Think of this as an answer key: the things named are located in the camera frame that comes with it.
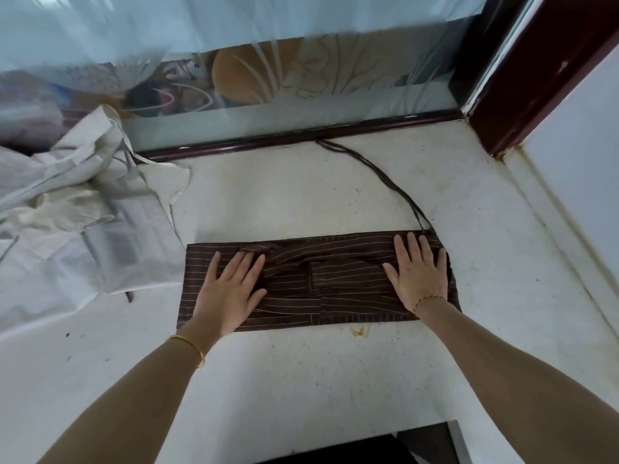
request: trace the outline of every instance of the finger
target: finger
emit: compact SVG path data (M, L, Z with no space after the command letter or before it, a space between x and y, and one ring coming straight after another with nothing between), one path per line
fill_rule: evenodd
M255 291L253 295L247 300L247 315L250 315L251 312L256 308L258 303L262 300L262 298L267 294L267 290L264 288L260 288Z
M434 266L434 256L432 255L432 249L429 248L428 239L425 236L419 236L419 245L422 249L422 257L426 265Z
M383 268L385 269L387 278L391 281L393 288L398 289L400 286L400 276L398 275L398 271L391 264L383 264Z
M211 263L209 264L209 268L206 271L206 276L204 277L205 283L211 283L217 280L217 266L219 265L219 261L221 260L221 254L219 251L215 253L213 258L211 259Z
M411 262L418 262L422 260L422 253L419 250L419 244L417 244L417 238L414 233L408 233L408 251L410 252Z
M398 258L398 265L400 267L410 264L410 257L408 256L408 252L406 252L406 248L404 247L404 243L402 242L402 238L399 234L393 238L393 244L396 247L396 257Z
M438 251L437 270L447 276L447 251L443 248Z
M228 265L226 265L226 268L223 269L223 272L221 273L221 277L219 277L219 280L228 281L229 279L231 279L232 276L236 273L236 269L238 268L238 265L243 260L243 257L245 257L244 252L237 252L234 255L234 257L232 257L232 260L228 262Z
M245 278L245 275L247 275L247 271L251 267L251 260L253 258L254 258L253 252L248 252L247 254L245 254L245 257L243 257L243 260L241 261L241 263L238 264L238 267L236 267L236 272L232 276L233 280L239 283L243 281L243 279Z
M249 272L247 272L247 275L245 276L245 279L243 280L242 284L243 288L251 291L252 289L254 289L254 285L256 284L256 281L258 281L258 277L260 276L260 272L262 272L262 267L264 267L264 261L266 260L265 255L261 255L260 257L258 257L256 263L254 264L254 266L250 269Z

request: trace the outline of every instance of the brown stain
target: brown stain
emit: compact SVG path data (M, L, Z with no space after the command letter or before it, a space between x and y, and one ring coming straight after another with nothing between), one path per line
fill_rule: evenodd
M350 332L355 337L367 338L369 335L369 326L362 325L359 329L355 329L354 327L351 327Z

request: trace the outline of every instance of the gold bangle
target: gold bangle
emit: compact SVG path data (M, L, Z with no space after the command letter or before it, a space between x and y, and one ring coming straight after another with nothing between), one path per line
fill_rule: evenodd
M195 349L197 350L197 352L199 353L200 358L201 358L201 360L202 360L202 361L200 362L200 365L198 365L198 367L197 367L196 369L200 369L201 367L203 367L203 366L204 366L204 353L202 353L202 350L200 350L200 349L197 347L197 345L196 345L195 343L191 342L188 338L185 338L185 337L183 337L182 335L170 335L170 336L167 338L167 340L169 340L169 339L171 339L171 338L177 338L177 339L179 339L179 340L183 340L183 341L187 342L188 344L190 344L193 348L195 348Z
M415 307L413 308L413 314L415 313L415 311L417 310L417 306L419 305L419 303L421 303L424 299L428 299L428 298L441 298L441 299L445 299L443 296L440 295L428 295L428 296L424 296L422 297L422 299L420 299L419 301L417 301L415 303Z

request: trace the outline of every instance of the dark string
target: dark string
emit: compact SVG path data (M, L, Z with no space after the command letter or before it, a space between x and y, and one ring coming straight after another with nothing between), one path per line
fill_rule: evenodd
M345 155L352 156L357 161L364 163L367 167L369 167L372 171L376 173L378 178L383 181L383 184L385 184L385 186L389 187L394 192L397 192L398 194L402 196L404 200L406 200L406 202L410 205L411 209L413 210L413 213L415 214L415 218L417 219L417 223L419 223L419 227L421 227L422 229L422 233L425 233L425 230L423 228L421 219L419 218L420 215L426 221L426 223L428 223L429 227L432 228L432 224L429 222L428 218L423 214L422 209L419 208L419 206L413 201L413 199L406 192L404 192L400 187L398 187L396 183L393 182L393 180L391 180L391 178L387 174L381 171L380 168L378 168L374 163L372 163L366 157L357 153L355 150L346 148L345 146L335 143L333 141L316 140L316 143L320 145L321 147L323 147L325 150L333 151L334 153L344 153Z

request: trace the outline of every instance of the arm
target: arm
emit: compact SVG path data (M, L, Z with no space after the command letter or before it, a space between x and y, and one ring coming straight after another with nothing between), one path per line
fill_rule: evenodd
M45 453L39 464L153 463L168 434L201 355L233 332L266 294L250 296L264 265L239 252L217 279L213 257L194 315L179 332L195 345L172 338L135 365L92 403Z
M448 303L445 250L439 252L435 266L428 241L422 236L419 242L409 233L408 253L396 236L400 273L385 264L389 280L405 307L414 310L445 344L522 460L527 464L616 462L619 413L576 381L502 341Z

